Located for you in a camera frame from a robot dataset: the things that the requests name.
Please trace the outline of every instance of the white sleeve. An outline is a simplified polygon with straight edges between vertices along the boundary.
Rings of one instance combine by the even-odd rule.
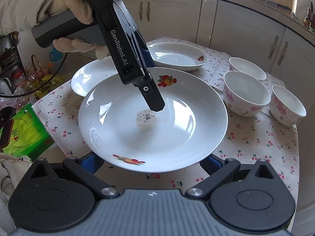
[[[30,31],[49,16],[52,0],[0,0],[0,33]]]

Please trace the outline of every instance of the white kettle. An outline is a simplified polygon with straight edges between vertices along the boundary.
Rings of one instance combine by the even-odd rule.
[[[8,85],[12,87],[11,82],[8,77],[4,77],[0,79],[0,94],[7,95],[7,96],[12,95],[12,92]]]

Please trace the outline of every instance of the cherry print tablecloth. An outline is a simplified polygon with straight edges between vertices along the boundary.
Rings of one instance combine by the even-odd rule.
[[[168,37],[159,38],[149,44],[157,42],[185,43],[206,52],[209,61],[191,74],[213,86],[222,95],[223,75],[229,70],[229,55]],[[282,81],[270,74],[267,74],[267,79],[263,83],[269,92],[274,84],[284,86]],[[82,100],[82,97],[72,91],[68,81],[33,105],[38,118],[67,156],[82,157],[90,152],[78,128],[78,111]],[[241,117],[229,109],[228,116],[226,136],[214,154],[222,159],[236,158],[241,163],[255,163],[259,158],[268,159],[297,201],[299,151],[296,127],[280,125],[272,117],[268,107],[264,107],[256,117]],[[99,169],[97,175],[118,190],[179,188],[182,192],[208,177],[199,164],[171,173],[145,174],[128,171],[107,162]]]

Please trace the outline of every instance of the green package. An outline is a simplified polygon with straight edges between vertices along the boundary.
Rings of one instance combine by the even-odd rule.
[[[31,104],[26,105],[13,117],[14,123],[10,143],[3,148],[3,152],[16,157],[27,155],[34,161],[54,141],[46,132],[31,107]]]

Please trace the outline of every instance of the red lid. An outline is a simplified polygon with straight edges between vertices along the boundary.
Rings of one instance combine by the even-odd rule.
[[[23,74],[22,70],[19,70],[15,73],[15,75],[12,75],[12,79],[17,79]]]

